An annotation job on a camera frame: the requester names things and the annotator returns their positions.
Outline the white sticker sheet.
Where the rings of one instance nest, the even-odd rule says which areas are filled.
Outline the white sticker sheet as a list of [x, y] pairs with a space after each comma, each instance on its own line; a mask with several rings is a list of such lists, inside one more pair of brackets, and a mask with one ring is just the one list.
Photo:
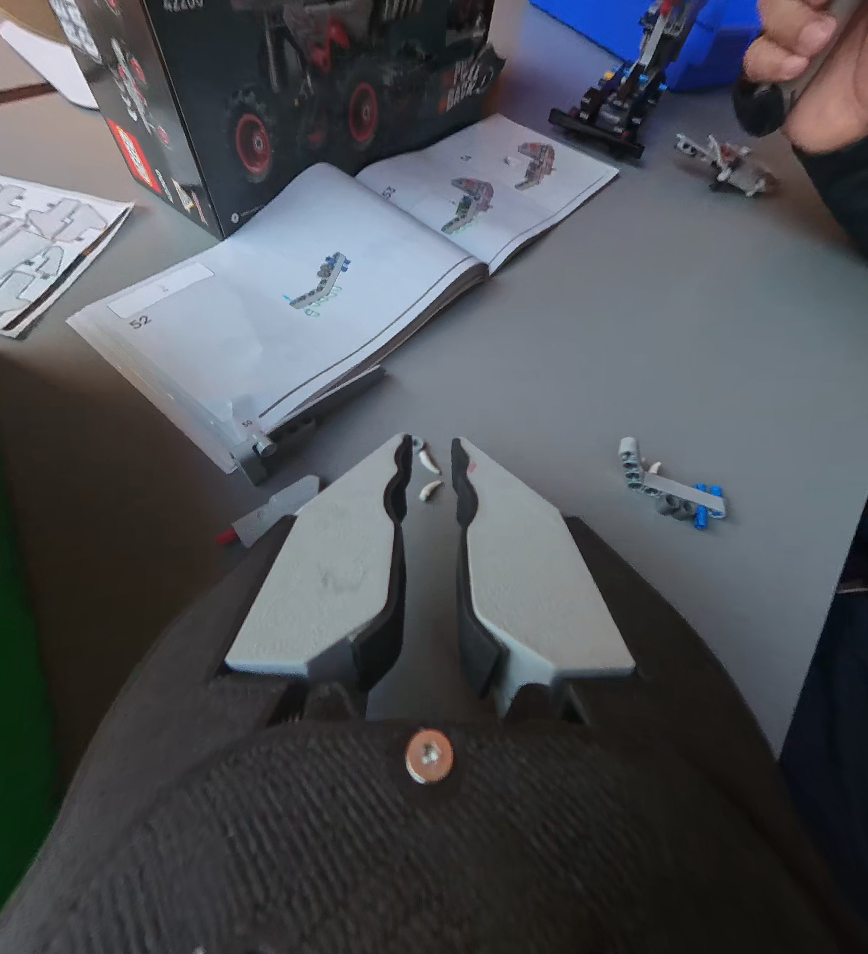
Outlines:
[[22, 337], [133, 209], [131, 202], [0, 175], [0, 336]]

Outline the long grey lego part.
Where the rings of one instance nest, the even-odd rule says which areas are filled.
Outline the long grey lego part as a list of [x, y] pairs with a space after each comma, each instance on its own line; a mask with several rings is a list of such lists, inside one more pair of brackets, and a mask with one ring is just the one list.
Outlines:
[[231, 457], [249, 483], [259, 486], [268, 481], [281, 462], [297, 453], [322, 423], [349, 403], [380, 384], [387, 375], [377, 364], [310, 399], [270, 431], [250, 436], [231, 451]]

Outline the open instruction booklet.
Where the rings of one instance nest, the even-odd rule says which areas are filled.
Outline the open instruction booklet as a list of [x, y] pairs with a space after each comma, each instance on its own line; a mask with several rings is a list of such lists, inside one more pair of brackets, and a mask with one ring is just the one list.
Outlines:
[[355, 175], [299, 173], [231, 237], [69, 326], [222, 472], [381, 364], [619, 174], [501, 114]]

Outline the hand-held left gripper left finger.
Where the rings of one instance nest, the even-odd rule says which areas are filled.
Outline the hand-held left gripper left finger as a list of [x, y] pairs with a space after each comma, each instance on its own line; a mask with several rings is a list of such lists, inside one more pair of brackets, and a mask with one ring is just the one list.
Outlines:
[[403, 643], [413, 438], [397, 433], [302, 507], [225, 659], [232, 674], [367, 694]]

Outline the black lego chassis build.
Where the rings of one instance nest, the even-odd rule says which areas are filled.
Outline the black lego chassis build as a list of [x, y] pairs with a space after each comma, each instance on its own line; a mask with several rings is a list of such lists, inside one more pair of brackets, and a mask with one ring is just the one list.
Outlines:
[[605, 144], [616, 158], [639, 159], [642, 125], [666, 90], [666, 73], [677, 60], [705, 1], [654, 1], [642, 18], [636, 59], [623, 61], [590, 87], [569, 111], [554, 108], [548, 120], [575, 136]]

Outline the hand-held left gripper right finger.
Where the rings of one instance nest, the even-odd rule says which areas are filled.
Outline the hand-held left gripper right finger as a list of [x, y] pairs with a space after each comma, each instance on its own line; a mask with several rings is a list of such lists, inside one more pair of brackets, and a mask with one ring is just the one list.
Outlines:
[[630, 677], [636, 663], [559, 509], [465, 438], [451, 445], [461, 530], [459, 653], [506, 716], [536, 686]]

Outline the person's right hand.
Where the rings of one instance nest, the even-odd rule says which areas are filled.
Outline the person's right hand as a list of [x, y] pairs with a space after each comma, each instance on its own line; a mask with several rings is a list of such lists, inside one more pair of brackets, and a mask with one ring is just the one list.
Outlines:
[[833, 45], [783, 126], [793, 147], [813, 155], [868, 137], [868, 2], [839, 33], [828, 5], [758, 2], [761, 33], [746, 52], [743, 66], [752, 84], [777, 85], [799, 78]]

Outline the small grey lego panel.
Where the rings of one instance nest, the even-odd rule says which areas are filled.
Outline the small grey lego panel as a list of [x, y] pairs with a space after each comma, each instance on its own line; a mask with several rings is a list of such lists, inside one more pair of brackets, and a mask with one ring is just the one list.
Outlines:
[[320, 491], [320, 478], [313, 474], [306, 475], [277, 491], [262, 506], [235, 520], [228, 529], [216, 536], [215, 542], [222, 547], [237, 543], [244, 548], [251, 548], [280, 520], [297, 515]]

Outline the grey bent lego beam assembly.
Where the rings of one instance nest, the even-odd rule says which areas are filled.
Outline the grey bent lego beam assembly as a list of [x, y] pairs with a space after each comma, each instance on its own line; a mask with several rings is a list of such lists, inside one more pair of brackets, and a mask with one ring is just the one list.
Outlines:
[[689, 523], [704, 531], [712, 521], [727, 516], [726, 498], [718, 484], [686, 484], [662, 474], [662, 464], [642, 458], [639, 443], [632, 436], [619, 442], [618, 458], [627, 489], [652, 501], [660, 515]]

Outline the black lego set box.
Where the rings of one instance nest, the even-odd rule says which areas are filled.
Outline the black lego set box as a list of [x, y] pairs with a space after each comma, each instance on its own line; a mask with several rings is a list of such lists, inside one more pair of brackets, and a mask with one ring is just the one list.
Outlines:
[[51, 1], [132, 177], [225, 239], [321, 161], [479, 121], [492, 1]]

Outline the blue plastic bin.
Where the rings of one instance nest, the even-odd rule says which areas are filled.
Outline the blue plastic bin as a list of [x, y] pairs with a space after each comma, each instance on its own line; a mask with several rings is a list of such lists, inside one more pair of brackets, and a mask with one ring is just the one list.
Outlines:
[[[647, 1], [533, 1], [537, 9], [622, 61], [636, 59]], [[755, 1], [709, 1], [667, 73], [672, 91], [731, 85], [760, 30]]]

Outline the grey white lego subassembly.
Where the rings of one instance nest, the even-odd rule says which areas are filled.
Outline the grey white lego subassembly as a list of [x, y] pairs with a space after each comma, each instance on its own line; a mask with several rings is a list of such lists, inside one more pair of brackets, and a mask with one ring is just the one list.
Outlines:
[[745, 197], [758, 197], [775, 191], [780, 181], [748, 146], [734, 146], [712, 135], [698, 142], [678, 133], [675, 148], [680, 154], [707, 166], [710, 189], [720, 192], [730, 188]]

